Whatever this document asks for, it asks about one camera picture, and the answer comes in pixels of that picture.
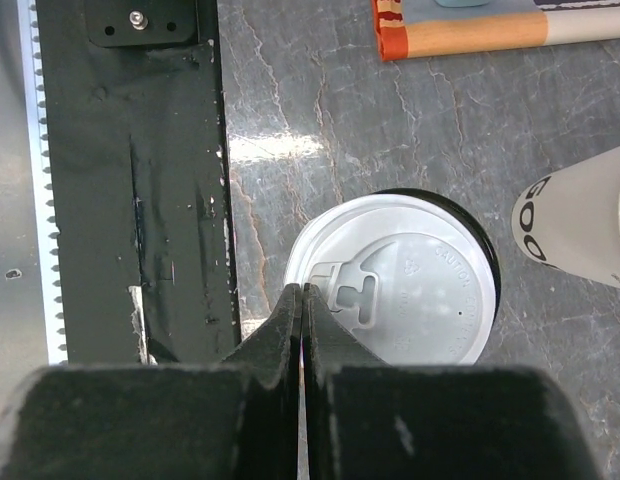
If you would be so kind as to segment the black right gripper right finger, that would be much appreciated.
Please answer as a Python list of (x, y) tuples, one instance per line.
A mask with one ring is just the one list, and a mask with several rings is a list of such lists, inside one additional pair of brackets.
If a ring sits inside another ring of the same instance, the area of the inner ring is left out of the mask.
[(544, 372), (382, 362), (317, 287), (302, 306), (314, 479), (597, 479), (573, 407)]

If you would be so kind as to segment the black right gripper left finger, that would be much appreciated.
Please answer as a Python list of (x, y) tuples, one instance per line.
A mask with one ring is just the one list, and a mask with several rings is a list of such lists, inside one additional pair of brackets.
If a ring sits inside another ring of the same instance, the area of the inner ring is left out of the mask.
[(210, 365), (29, 375), (0, 417), (0, 479), (293, 479), (302, 291)]

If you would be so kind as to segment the white plastic cup lid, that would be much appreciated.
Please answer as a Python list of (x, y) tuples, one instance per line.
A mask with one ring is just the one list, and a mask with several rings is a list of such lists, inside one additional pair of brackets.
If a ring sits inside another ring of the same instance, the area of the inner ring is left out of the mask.
[(311, 220), (284, 282), (315, 285), (335, 320), (391, 365), (472, 365), (495, 320), (477, 241), (444, 209), (404, 195), (375, 192)]

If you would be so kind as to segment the white paper cup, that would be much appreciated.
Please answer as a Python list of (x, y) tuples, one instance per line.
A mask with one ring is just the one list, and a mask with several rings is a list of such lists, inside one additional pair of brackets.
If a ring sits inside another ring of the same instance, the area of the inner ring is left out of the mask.
[(533, 261), (620, 289), (620, 146), (527, 187), (511, 228)]

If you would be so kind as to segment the black paper cup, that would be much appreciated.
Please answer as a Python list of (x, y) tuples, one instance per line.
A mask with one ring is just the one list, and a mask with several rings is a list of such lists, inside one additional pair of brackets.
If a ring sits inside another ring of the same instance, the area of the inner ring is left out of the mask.
[(432, 191), (427, 191), (417, 188), (392, 188), (377, 191), (377, 194), (395, 194), (413, 197), (433, 203), (434, 205), (444, 209), (456, 218), (464, 227), (471, 233), (474, 239), (480, 246), (488, 264), (490, 266), (492, 279), (495, 285), (495, 309), (493, 318), (497, 317), (500, 300), (501, 300), (501, 269), (496, 254), (496, 250), (481, 224), (461, 205), (453, 200), (437, 194)]

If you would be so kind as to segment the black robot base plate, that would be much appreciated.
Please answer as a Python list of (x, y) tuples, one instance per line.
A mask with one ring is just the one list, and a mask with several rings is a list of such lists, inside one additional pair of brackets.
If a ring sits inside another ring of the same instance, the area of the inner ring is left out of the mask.
[(68, 360), (220, 360), (240, 327), (216, 3), (35, 11)]

